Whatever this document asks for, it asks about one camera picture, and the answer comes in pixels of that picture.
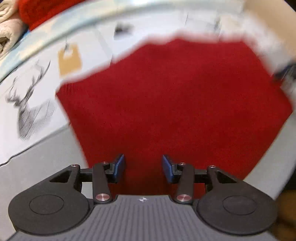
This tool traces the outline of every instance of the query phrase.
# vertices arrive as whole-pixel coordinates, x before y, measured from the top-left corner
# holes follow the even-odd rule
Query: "deer illustration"
[[[32,77],[32,84],[23,99],[16,95],[16,90],[13,95],[11,94],[16,78],[13,80],[12,87],[6,96],[6,102],[14,103],[14,107],[18,108],[18,131],[22,140],[29,139],[50,120],[54,112],[54,105],[49,100],[34,108],[28,106],[28,100],[32,96],[35,86],[42,80],[49,66],[50,62],[46,69],[38,65],[38,62],[35,64],[35,68],[40,69],[40,74],[36,80],[34,76]]]

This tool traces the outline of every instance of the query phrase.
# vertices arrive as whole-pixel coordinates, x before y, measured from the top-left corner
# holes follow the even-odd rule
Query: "blurry white object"
[[[3,0],[0,2],[0,23],[17,11],[17,4],[18,0]]]
[[[15,13],[8,20],[0,23],[0,57],[15,45],[25,30],[26,25],[20,19],[18,13]]]

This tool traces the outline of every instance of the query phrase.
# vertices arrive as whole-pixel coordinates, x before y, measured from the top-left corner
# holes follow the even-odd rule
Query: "brown object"
[[[296,230],[282,223],[275,224],[272,233],[279,241],[296,240]]]
[[[82,62],[77,44],[70,44],[67,49],[59,51],[59,74],[64,76],[80,70]]]
[[[296,191],[283,192],[277,199],[279,219],[296,228]]]

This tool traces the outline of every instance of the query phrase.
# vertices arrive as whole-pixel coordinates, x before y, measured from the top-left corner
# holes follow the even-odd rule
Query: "red fabric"
[[[121,194],[169,193],[162,154],[244,178],[292,112],[242,42],[148,44],[57,96],[90,166],[125,154]]]
[[[19,0],[19,13],[29,29],[37,28],[60,12],[85,0]]]

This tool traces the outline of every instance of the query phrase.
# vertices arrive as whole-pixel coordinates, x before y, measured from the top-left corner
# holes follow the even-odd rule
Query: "deer antler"
[[[44,68],[42,66],[38,65],[38,61],[36,62],[35,67],[39,67],[40,68],[40,74],[38,75],[36,81],[35,81],[35,77],[34,76],[32,77],[32,84],[28,88],[27,93],[26,93],[25,97],[23,98],[23,100],[25,100],[25,102],[27,102],[29,100],[29,98],[33,94],[33,91],[34,91],[35,86],[42,80],[42,78],[44,77],[44,75],[48,71],[49,66],[50,66],[50,62],[48,64],[46,70],[44,71]]]
[[[13,93],[13,96],[11,95],[11,91],[12,91],[13,87],[15,86],[15,81],[16,81],[16,77],[12,82],[12,87],[11,87],[8,95],[6,96],[6,102],[15,102],[15,105],[18,106],[20,103],[20,98],[16,95],[16,90]]]

